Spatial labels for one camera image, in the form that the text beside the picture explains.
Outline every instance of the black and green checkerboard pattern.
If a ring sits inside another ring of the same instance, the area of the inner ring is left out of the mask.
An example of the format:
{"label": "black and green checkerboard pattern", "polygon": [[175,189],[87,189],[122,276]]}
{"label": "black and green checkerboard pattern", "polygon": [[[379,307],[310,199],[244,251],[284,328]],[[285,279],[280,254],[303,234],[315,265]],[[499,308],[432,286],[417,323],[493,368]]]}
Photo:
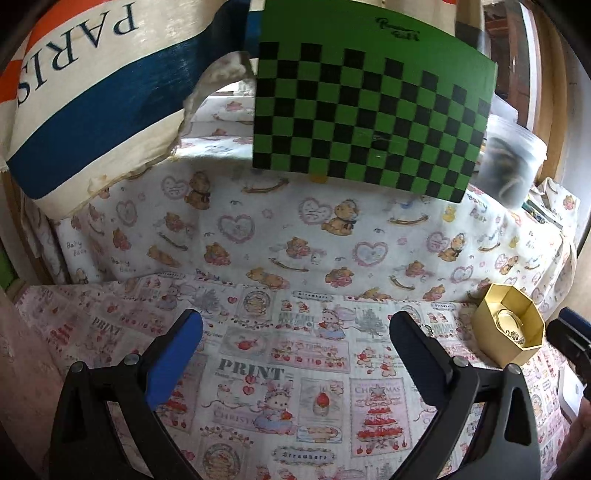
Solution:
{"label": "black and green checkerboard pattern", "polygon": [[[268,4],[291,5],[287,0]],[[374,8],[347,0],[335,1],[332,8],[344,4]],[[425,28],[436,30],[409,20],[423,26],[423,38]],[[263,24],[254,167],[328,175],[461,201],[486,129],[493,82],[476,81],[480,88],[464,83],[464,88],[453,81],[453,73],[446,73],[445,59],[421,61],[416,54],[405,59],[392,49],[391,55],[384,55],[384,49],[376,52],[373,44],[365,51],[347,48],[355,43],[335,41],[330,32],[326,42],[281,36],[279,29],[265,35]],[[267,41],[269,37],[276,41]],[[418,47],[412,41],[401,42],[403,47]],[[434,72],[430,66],[438,68]]]}

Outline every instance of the plastic container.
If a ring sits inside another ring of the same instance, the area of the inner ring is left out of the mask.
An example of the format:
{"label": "plastic container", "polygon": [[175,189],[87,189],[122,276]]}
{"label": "plastic container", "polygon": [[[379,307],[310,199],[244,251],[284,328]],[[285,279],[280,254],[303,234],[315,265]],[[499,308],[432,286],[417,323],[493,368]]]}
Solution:
{"label": "plastic container", "polygon": [[509,210],[521,208],[548,147],[525,128],[491,115],[475,186]]}

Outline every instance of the teddy bear print fabric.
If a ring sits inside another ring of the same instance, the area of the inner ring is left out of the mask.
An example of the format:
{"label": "teddy bear print fabric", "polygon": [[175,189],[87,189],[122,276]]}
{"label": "teddy bear print fabric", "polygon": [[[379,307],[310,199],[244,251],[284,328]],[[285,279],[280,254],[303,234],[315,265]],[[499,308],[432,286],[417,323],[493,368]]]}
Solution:
{"label": "teddy bear print fabric", "polygon": [[[492,366],[470,327],[474,305],[393,301],[375,290],[353,297],[163,273],[30,287],[17,308],[62,375],[76,360],[102,367],[142,353],[184,309],[200,311],[203,340],[157,414],[186,459],[212,480],[389,479],[436,413],[390,342],[397,311],[449,355]],[[563,362],[546,344],[523,366],[543,479],[564,439],[556,394]],[[460,465],[481,411],[474,405],[444,474]],[[111,414],[129,460],[146,472],[121,411],[111,406]]]}
{"label": "teddy bear print fabric", "polygon": [[474,187],[453,204],[252,169],[248,102],[208,99],[194,124],[201,137],[57,224],[74,281],[203,272],[274,290],[419,301],[478,301],[504,283],[546,316],[568,292],[569,232]]}

